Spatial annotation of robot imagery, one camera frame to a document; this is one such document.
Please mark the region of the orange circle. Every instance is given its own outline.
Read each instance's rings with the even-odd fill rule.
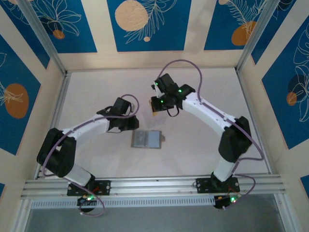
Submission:
[[[64,33],[62,31],[60,31],[60,30],[54,30],[53,31],[53,36],[55,36],[59,40],[62,40],[65,37]]]
[[[150,41],[150,37],[146,36],[146,37],[144,38],[144,41],[145,41],[145,42],[149,42],[149,41]]]
[[[286,102],[290,105],[293,106],[296,104],[297,102],[297,96],[295,93],[290,92],[288,93],[288,95],[286,96]]]
[[[251,35],[256,22],[250,21],[244,25],[238,27],[232,35],[232,43],[236,46],[243,46],[247,43],[249,36]]]
[[[220,5],[225,5],[228,3],[228,0],[219,0],[218,2]]]
[[[22,94],[15,100],[12,98],[14,96]],[[21,119],[23,118],[29,107],[29,97],[27,90],[20,84],[10,84],[4,91],[4,96],[8,99],[5,101],[6,111],[14,118]]]
[[[142,29],[148,23],[148,13],[136,0],[122,2],[115,11],[115,18],[118,26],[126,31]]]

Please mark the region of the aluminum rail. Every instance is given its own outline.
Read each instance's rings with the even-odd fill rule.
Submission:
[[[285,188],[278,174],[251,174],[256,186],[251,194],[285,193]],[[193,186],[196,178],[210,176],[179,176],[149,178],[103,178],[111,180],[110,195],[104,197],[167,197],[201,195]],[[240,194],[245,194],[253,184],[251,179],[239,177]],[[69,198],[68,182],[63,179],[28,180],[25,183],[21,199]],[[224,195],[212,193],[205,195]]]

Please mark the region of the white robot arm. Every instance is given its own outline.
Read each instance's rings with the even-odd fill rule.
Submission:
[[[237,119],[211,105],[204,99],[200,101],[193,88],[188,85],[178,87],[168,74],[157,78],[152,88],[156,91],[156,96],[151,98],[153,112],[166,110],[169,114],[169,109],[174,107],[177,108],[178,113],[179,109],[188,111],[209,125],[221,137],[218,149],[221,159],[217,168],[212,173],[211,180],[212,184],[219,189],[220,185],[232,176],[239,156],[245,153],[252,144],[230,122],[238,124],[250,134],[248,120],[245,117]],[[215,113],[214,110],[205,107],[205,104],[216,112],[219,112],[224,118]]]
[[[91,189],[89,185],[95,180],[95,177],[74,163],[75,149],[92,137],[108,132],[115,127],[120,131],[137,129],[139,121],[136,116],[126,117],[132,111],[132,108],[133,105],[130,102],[117,98],[113,106],[98,111],[93,117],[78,126],[62,131],[56,128],[50,129],[37,156],[37,162],[43,165],[47,154],[59,139],[68,134],[57,149],[52,151],[46,168],[58,177],[63,177]]]

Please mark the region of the beige wall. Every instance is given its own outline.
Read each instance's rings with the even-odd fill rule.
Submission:
[[[297,0],[257,65],[255,66],[252,59],[249,59],[240,73],[268,154],[282,176],[304,231],[308,231],[309,228],[309,199],[300,182],[300,177],[309,174],[309,140],[290,150],[287,149],[261,80],[308,17],[308,8],[309,1]]]
[[[82,3],[98,52],[59,54],[68,70],[160,68],[180,58],[189,59],[200,67],[234,67],[242,53],[242,50],[204,51],[215,0],[192,0],[184,51],[122,53],[116,49],[107,1],[82,0]],[[178,66],[190,67],[186,63]]]
[[[17,155],[0,149],[0,183],[5,184],[0,199],[0,232],[7,232],[13,221],[25,180],[33,178],[36,156],[51,123],[62,76],[53,62],[50,62],[47,70],[42,66],[1,7],[0,22],[0,35],[41,84]]]

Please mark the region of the white line drawing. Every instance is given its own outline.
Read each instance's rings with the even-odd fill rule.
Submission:
[[[238,24],[240,25],[240,27],[237,29],[238,35],[236,37],[239,37],[239,34],[242,34],[242,29],[246,30],[245,39],[242,39],[239,42],[234,42],[232,38],[232,42],[235,45],[246,44],[253,31],[258,16],[261,14],[268,1],[269,0],[255,0],[253,6],[249,7],[247,0],[219,0],[220,5],[227,5],[229,7],[231,15],[238,21]],[[274,18],[278,18],[279,11],[287,11],[292,5],[293,1],[294,0],[281,0],[277,6],[277,9],[273,13]]]
[[[177,0],[126,0],[115,11],[117,24],[126,31],[126,44],[138,39],[150,41],[164,25],[163,13],[172,9]]]
[[[7,54],[5,53],[0,53],[0,68],[2,65],[5,63]],[[23,94],[13,94],[10,91],[7,91],[5,87],[1,84],[0,82],[0,106],[3,105],[5,102],[10,102],[10,101],[17,101],[17,102],[23,102],[21,97]]]
[[[272,14],[272,16],[277,20],[278,19],[279,11],[287,11],[287,10],[289,10],[293,1],[294,0],[280,0],[278,6],[275,9],[275,11]]]
[[[261,14],[268,0],[255,0],[252,7],[249,7],[246,0],[220,0],[221,5],[227,5],[230,13],[238,24],[246,29],[246,39],[251,35],[255,25],[255,19]]]
[[[11,11],[12,15],[22,21],[24,24],[29,25],[28,21],[24,17],[24,14],[19,9],[16,1],[13,0],[1,0],[3,4]]]
[[[309,24],[301,34],[294,53],[294,64],[306,65],[309,62]]]
[[[297,82],[289,92],[287,102],[291,106],[299,103],[299,122],[306,122],[309,119],[309,24],[298,40],[293,62]]]
[[[1,1],[14,17],[28,25],[19,7],[14,2],[12,3],[12,0]],[[67,10],[67,0],[32,0],[30,3],[48,34],[60,40],[65,38],[64,32],[79,36],[80,32],[74,23],[79,22],[82,15]]]

